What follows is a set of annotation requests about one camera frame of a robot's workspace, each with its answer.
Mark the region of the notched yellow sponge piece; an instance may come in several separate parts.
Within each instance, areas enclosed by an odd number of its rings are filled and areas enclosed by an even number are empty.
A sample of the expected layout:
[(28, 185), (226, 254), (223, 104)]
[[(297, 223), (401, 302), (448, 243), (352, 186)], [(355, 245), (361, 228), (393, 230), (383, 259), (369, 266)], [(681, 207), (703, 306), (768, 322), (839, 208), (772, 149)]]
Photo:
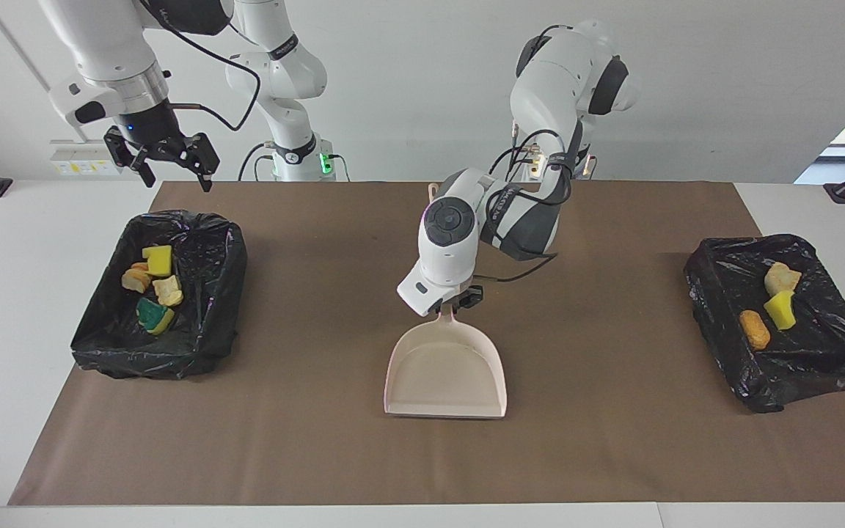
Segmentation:
[(173, 274), (173, 247), (154, 245), (142, 249), (147, 273), (153, 277), (167, 278)]

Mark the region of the black bag lined bin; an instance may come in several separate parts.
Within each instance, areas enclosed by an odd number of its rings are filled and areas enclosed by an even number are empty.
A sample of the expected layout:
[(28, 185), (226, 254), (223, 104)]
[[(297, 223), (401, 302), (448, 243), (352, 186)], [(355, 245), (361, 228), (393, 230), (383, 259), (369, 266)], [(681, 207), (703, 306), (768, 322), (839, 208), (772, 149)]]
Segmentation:
[[(794, 294), (796, 325), (775, 328), (764, 309), (764, 275), (775, 261), (802, 279)], [(845, 298), (815, 247), (794, 234), (704, 238), (684, 265), (692, 314), (725, 382), (745, 408), (778, 412), (809, 397), (845, 391)], [(768, 347), (752, 351), (739, 314), (761, 315)]]
[[(142, 249), (173, 247), (173, 274), (184, 299), (167, 331), (151, 335), (138, 322), (141, 298), (154, 303), (152, 285), (125, 290), (121, 275), (144, 261)], [(241, 228), (215, 213), (163, 210), (131, 218), (120, 235), (70, 342), (75, 364), (112, 378), (182, 380), (217, 367), (235, 339), (247, 268)]]

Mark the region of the stepped yellow sponge piece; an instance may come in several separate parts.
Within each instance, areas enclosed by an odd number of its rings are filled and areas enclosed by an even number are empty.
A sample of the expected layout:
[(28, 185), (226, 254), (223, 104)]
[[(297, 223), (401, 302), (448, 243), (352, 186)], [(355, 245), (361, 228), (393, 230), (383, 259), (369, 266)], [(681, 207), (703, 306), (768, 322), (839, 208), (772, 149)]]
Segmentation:
[(141, 298), (136, 304), (138, 322), (151, 335), (160, 335), (167, 331), (174, 320), (175, 312), (170, 307), (154, 303), (149, 298)]

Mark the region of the orange striped croissant piece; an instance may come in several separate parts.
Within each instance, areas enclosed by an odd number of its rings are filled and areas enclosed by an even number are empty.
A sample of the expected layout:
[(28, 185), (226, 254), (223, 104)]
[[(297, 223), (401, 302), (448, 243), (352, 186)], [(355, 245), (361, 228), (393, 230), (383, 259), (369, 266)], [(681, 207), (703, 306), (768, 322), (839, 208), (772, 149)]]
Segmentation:
[(147, 262), (134, 262), (124, 274), (121, 275), (121, 285), (125, 290), (131, 290), (140, 294), (145, 293), (151, 286), (153, 278), (148, 273), (150, 267)]

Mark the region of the beige bread chunk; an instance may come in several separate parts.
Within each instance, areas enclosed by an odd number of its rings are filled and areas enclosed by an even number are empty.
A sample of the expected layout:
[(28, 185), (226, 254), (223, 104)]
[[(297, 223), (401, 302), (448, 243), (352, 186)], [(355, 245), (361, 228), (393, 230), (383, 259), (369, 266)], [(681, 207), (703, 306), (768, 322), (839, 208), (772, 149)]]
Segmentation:
[(781, 292), (795, 292), (801, 279), (801, 271), (792, 270), (787, 264), (775, 261), (764, 275), (765, 291), (770, 298)]

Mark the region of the pale striped croissant piece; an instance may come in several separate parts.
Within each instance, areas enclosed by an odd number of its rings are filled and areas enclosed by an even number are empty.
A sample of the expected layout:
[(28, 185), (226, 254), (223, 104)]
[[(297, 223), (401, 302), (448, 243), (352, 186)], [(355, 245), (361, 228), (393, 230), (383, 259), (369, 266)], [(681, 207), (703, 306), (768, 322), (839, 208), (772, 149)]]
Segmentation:
[(151, 282), (157, 302), (165, 307), (177, 307), (184, 299), (184, 294), (177, 275), (170, 275), (164, 279)]

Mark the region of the brown oval bread roll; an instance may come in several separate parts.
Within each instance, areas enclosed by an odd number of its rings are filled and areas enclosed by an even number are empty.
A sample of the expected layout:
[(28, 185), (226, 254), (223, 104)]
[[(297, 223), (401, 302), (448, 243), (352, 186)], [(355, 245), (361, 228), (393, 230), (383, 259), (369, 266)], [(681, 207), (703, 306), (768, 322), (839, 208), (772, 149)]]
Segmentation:
[(739, 314), (739, 324), (752, 351), (762, 351), (768, 347), (771, 334), (758, 312), (742, 310)]

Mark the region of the grey wall conduit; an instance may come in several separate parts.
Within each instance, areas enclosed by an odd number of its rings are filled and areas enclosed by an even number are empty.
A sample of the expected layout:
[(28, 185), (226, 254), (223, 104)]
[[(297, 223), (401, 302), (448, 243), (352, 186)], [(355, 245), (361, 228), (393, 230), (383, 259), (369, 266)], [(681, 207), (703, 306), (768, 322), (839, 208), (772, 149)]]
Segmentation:
[[(36, 64), (30, 56), (28, 56), (24, 47), (21, 46), (19, 40), (16, 39), (10, 28), (4, 23), (4, 19), (0, 16), (0, 35), (4, 41), (9, 45), (11, 51), (17, 56), (17, 60), (23, 65), (23, 69), (34, 79), (34, 82), (40, 88), (40, 92), (44, 96), (50, 95), (51, 86), (45, 79), (43, 74), (37, 69)], [(62, 134), (58, 137), (51, 137), (49, 144), (51, 146), (81, 146), (87, 144), (89, 137), (77, 125), (64, 124)]]

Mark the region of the pink plastic dustpan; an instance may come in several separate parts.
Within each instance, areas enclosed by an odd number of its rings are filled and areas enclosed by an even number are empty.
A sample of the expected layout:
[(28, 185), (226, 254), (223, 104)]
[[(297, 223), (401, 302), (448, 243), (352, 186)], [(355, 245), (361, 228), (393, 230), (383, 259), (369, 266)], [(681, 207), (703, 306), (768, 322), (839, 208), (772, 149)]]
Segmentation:
[(400, 337), (383, 395), (392, 417), (502, 419), (508, 392), (502, 357), (481, 330), (443, 304), (435, 320)]

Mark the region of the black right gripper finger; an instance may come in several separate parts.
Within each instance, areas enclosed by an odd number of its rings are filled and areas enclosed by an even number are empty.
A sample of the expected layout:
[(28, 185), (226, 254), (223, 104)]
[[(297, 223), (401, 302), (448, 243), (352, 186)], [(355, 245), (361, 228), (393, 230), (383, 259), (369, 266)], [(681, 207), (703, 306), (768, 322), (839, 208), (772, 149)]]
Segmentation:
[(190, 170), (197, 177), (198, 183), (208, 193), (212, 186), (212, 176), (220, 165), (213, 144), (205, 133), (197, 133), (184, 139), (182, 167)]
[(154, 171), (147, 164), (147, 148), (140, 147), (138, 153), (133, 154), (117, 126), (111, 126), (103, 135), (103, 140), (115, 165), (137, 173), (145, 187), (151, 189), (155, 185)]

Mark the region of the small yellow sponge piece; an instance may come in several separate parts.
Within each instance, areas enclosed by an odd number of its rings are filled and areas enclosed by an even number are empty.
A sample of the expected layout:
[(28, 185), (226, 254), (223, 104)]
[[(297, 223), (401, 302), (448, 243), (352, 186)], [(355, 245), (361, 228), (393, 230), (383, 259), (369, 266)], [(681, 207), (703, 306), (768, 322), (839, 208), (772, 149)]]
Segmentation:
[(774, 323), (775, 328), (779, 331), (787, 331), (796, 325), (796, 317), (794, 314), (794, 291), (782, 290), (777, 294), (772, 295), (766, 303), (764, 309)]

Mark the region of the white wall socket box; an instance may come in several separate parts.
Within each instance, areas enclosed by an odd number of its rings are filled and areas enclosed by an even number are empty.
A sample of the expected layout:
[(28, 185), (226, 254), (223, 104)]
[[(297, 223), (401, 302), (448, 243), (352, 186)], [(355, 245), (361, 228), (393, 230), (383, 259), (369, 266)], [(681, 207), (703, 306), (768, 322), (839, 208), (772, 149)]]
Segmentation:
[(56, 140), (50, 141), (49, 146), (49, 161), (61, 176), (116, 177), (122, 174), (103, 142)]

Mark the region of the brown table mat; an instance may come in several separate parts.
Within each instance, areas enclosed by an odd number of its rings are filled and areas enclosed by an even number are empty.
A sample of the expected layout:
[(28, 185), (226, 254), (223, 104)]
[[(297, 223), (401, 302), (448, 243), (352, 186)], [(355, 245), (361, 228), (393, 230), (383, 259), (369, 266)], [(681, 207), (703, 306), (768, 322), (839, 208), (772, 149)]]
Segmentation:
[(845, 502), (845, 393), (754, 414), (693, 320), (683, 267), (751, 236), (720, 183), (580, 183), (559, 257), (460, 318), (499, 348), (500, 420), (383, 408), (422, 183), (165, 183), (154, 210), (241, 225), (233, 353), (184, 381), (74, 369), (11, 505)]

